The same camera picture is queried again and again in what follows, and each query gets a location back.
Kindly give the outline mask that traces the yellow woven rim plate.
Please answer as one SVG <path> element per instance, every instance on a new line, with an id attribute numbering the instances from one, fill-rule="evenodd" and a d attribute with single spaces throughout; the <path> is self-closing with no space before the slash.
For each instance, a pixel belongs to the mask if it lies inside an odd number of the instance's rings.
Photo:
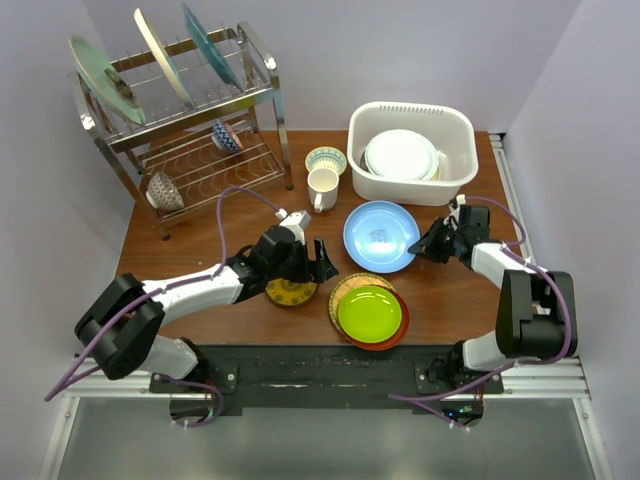
<path id="1" fill-rule="evenodd" d="M 332 290 L 329 301 L 328 301 L 328 313 L 329 318 L 336 328 L 336 330 L 343 334 L 344 331 L 339 324 L 338 320 L 338 311 L 339 305 L 344 296 L 351 290 L 357 287 L 374 285 L 379 287 L 387 288 L 393 292 L 396 291 L 396 288 L 386 279 L 379 275 L 375 275 L 372 273 L 355 273 L 344 277 L 342 280 L 338 282 L 338 284 Z"/>

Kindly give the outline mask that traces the yellow patterned small plate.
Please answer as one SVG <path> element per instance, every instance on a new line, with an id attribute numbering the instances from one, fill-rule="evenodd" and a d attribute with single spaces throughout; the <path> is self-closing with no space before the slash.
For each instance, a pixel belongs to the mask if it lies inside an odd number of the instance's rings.
<path id="1" fill-rule="evenodd" d="M 309 302 L 317 291 L 314 282 L 295 283 L 285 279 L 270 281 L 265 289 L 265 295 L 276 306 L 296 308 Z"/>

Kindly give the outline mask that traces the blue plate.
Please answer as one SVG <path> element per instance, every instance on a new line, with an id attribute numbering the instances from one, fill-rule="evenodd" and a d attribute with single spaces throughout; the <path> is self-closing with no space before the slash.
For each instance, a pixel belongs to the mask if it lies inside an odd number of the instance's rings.
<path id="1" fill-rule="evenodd" d="M 347 254 L 373 273 L 390 274 L 408 267 L 416 258 L 409 248 L 420 238 L 415 218 L 388 201 L 369 201 L 356 207 L 343 227 Z"/>

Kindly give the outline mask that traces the red plate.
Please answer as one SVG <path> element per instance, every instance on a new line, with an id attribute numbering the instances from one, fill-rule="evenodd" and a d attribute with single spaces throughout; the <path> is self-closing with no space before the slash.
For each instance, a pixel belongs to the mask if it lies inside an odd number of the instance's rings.
<path id="1" fill-rule="evenodd" d="M 355 340 L 347 333 L 343 333 L 343 336 L 353 345 L 368 351 L 384 351 L 391 349 L 392 347 L 399 344 L 403 338 L 405 337 L 407 331 L 409 330 L 410 325 L 410 312 L 408 306 L 404 299 L 399 296 L 396 292 L 393 293 L 398 303 L 401 306 L 402 310 L 402 319 L 398 330 L 387 340 L 376 343 L 365 343 L 358 340 Z"/>

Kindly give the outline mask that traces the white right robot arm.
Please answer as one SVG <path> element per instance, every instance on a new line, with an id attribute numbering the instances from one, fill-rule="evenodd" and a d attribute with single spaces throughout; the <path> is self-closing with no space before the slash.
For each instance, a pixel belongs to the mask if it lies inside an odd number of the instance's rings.
<path id="1" fill-rule="evenodd" d="M 518 364 L 552 364 L 578 347 L 574 282 L 549 271 L 490 237 L 490 211 L 463 195 L 449 202 L 449 215 L 435 220 L 409 252 L 445 264 L 455 258 L 499 289 L 495 328 L 457 342 L 424 373 L 456 394 L 469 392 Z"/>

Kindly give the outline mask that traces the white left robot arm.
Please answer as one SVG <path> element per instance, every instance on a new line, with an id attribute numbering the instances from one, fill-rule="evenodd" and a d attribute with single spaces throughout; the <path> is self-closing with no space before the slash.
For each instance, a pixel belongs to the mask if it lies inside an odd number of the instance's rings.
<path id="1" fill-rule="evenodd" d="M 75 326 L 87 356 L 105 376 L 119 380 L 141 370 L 171 377 L 185 392 L 206 383 L 206 359 L 187 339 L 160 335 L 171 321 L 214 306 L 233 305 L 262 294 L 269 282 L 321 284 L 336 276 L 323 239 L 315 255 L 290 227 L 272 226 L 254 245 L 214 267 L 167 280 L 141 282 L 116 277 Z"/>

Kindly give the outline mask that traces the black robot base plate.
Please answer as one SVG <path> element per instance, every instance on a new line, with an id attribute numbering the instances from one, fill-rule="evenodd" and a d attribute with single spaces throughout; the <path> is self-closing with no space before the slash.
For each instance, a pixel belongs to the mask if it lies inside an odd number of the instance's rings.
<path id="1" fill-rule="evenodd" d="M 449 419 L 479 418 L 481 397 L 500 394 L 503 382 L 464 367 L 459 345 L 400 345 L 366 351 L 351 345 L 203 345 L 213 385 L 222 393 L 224 412 L 238 416 L 248 408 L 412 410 L 418 397 Z"/>

